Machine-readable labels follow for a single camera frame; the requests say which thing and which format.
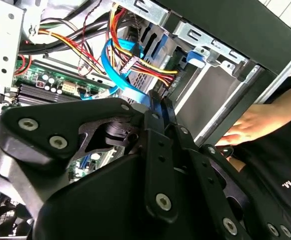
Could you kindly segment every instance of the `metal bracket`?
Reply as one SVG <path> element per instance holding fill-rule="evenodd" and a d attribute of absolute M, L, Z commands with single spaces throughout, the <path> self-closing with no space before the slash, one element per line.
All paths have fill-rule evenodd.
<path fill-rule="evenodd" d="M 26 40 L 33 42 L 39 33 L 41 15 L 47 7 L 48 0 L 18 0 L 15 6 L 24 10 L 22 35 Z"/>
<path fill-rule="evenodd" d="M 12 85 L 23 14 L 21 9 L 0 1 L 0 86 Z"/>
<path fill-rule="evenodd" d="M 169 16 L 167 9 L 150 0 L 114 0 L 114 2 L 160 27 Z"/>
<path fill-rule="evenodd" d="M 180 21 L 173 34 L 195 47 L 207 47 L 216 51 L 236 64 L 239 64 L 240 62 L 248 62 L 246 57 L 240 55 L 233 49 L 188 22 Z"/>

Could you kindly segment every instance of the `screw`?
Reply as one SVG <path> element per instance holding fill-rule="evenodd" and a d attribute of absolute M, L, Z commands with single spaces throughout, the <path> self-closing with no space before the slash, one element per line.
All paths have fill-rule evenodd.
<path fill-rule="evenodd" d="M 154 117 L 155 119 L 159 119 L 159 116 L 156 115 L 155 113 L 152 113 L 152 117 Z"/>
<path fill-rule="evenodd" d="M 20 128 L 27 131 L 33 131 L 39 127 L 38 122 L 32 118 L 22 118 L 19 120 L 18 125 Z"/>
<path fill-rule="evenodd" d="M 280 228 L 288 238 L 291 238 L 291 232 L 285 226 L 280 225 Z"/>
<path fill-rule="evenodd" d="M 65 138 L 62 136 L 53 136 L 49 139 L 49 143 L 52 147 L 56 149 L 64 149 L 67 145 L 68 142 Z"/>
<path fill-rule="evenodd" d="M 162 210 L 169 211 L 171 209 L 171 201 L 167 195 L 158 193 L 155 197 L 155 201 Z"/>
<path fill-rule="evenodd" d="M 233 236 L 237 235 L 238 230 L 237 230 L 237 227 L 236 227 L 236 225 L 234 224 L 233 221 L 231 221 L 229 218 L 226 218 L 226 217 L 225 217 L 225 218 L 222 220 L 222 222 L 223 222 L 224 227 L 227 229 L 227 231 L 228 231 L 231 235 L 233 235 Z"/>
<path fill-rule="evenodd" d="M 271 223 L 267 224 L 267 227 L 269 228 L 270 232 L 275 235 L 276 237 L 279 237 L 279 232 L 278 230 L 275 228 L 275 226 L 273 226 Z"/>
<path fill-rule="evenodd" d="M 130 108 L 127 105 L 121 104 L 121 108 L 123 108 L 124 110 L 129 110 Z"/>
<path fill-rule="evenodd" d="M 188 134 L 188 130 L 185 127 L 181 127 L 181 131 L 185 134 Z"/>
<path fill-rule="evenodd" d="M 216 150 L 215 150 L 212 146 L 209 146 L 207 149 L 208 149 L 208 150 L 210 151 L 210 153 L 212 153 L 212 154 L 215 154 L 215 153 L 216 153 Z"/>

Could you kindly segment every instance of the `fan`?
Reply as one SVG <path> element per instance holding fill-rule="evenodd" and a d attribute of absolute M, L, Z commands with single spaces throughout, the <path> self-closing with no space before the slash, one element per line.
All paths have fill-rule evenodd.
<path fill-rule="evenodd" d="M 4 205 L 0 206 L 0 237 L 7 237 L 14 234 L 16 236 L 27 236 L 30 232 L 32 225 L 31 215 L 22 204 L 13 205 L 9 200 L 5 201 Z"/>

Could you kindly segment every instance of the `wire bundle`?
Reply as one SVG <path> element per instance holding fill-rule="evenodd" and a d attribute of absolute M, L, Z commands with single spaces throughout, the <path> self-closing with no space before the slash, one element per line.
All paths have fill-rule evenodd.
<path fill-rule="evenodd" d="M 67 46 L 70 47 L 70 49 L 75 54 L 77 54 L 86 64 L 88 64 L 97 73 L 105 75 L 105 71 L 104 71 L 102 65 L 94 58 L 93 55 L 91 55 L 91 53 L 89 53 L 87 50 L 85 50 L 84 45 L 81 46 L 77 42 L 75 42 L 75 41 L 73 41 L 65 36 L 59 35 L 57 33 L 51 32 L 51 31 L 47 31 L 45 29 L 39 29 L 39 34 L 50 35 L 50 36 L 60 40 L 61 42 L 65 43 Z"/>
<path fill-rule="evenodd" d="M 111 33 L 112 37 L 112 43 L 111 43 L 111 55 L 108 55 L 109 61 L 113 67 L 116 66 L 114 62 L 114 55 L 116 55 L 121 65 L 124 66 L 132 57 L 138 57 L 138 61 L 132 66 L 131 71 L 140 73 L 140 74 L 146 74 L 152 77 L 157 78 L 161 82 L 163 82 L 167 87 L 171 84 L 171 82 L 174 80 L 175 74 L 177 74 L 177 71 L 168 71 L 163 70 L 160 68 L 157 68 L 143 59 L 140 58 L 140 56 L 134 56 L 130 51 L 127 51 L 123 49 L 120 46 L 118 36 L 117 36 L 117 29 L 118 29 L 118 23 L 120 23 L 122 17 L 127 12 L 126 9 L 122 8 L 118 14 L 116 14 L 116 11 L 118 9 L 119 5 L 117 3 L 114 3 L 110 12 L 109 17 L 109 32 Z"/>

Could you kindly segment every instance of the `green circuit board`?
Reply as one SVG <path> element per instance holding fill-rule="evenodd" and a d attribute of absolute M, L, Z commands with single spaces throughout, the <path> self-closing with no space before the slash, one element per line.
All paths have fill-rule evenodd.
<path fill-rule="evenodd" d="M 15 69 L 18 69 L 22 65 L 22 61 L 17 61 Z M 60 86 L 62 91 L 66 95 L 79 97 L 79 89 L 85 89 L 87 93 L 97 94 L 105 90 L 103 84 L 98 84 L 90 79 L 82 80 L 80 78 L 71 77 L 65 74 L 61 74 L 55 71 L 44 69 L 43 67 L 37 66 L 33 63 L 30 68 L 22 75 L 15 76 L 13 79 L 14 87 L 18 87 L 20 84 L 27 84 L 34 87 L 44 89 L 46 84 L 49 84 L 47 79 L 43 79 L 48 76 L 48 79 L 54 79 L 54 85 Z"/>

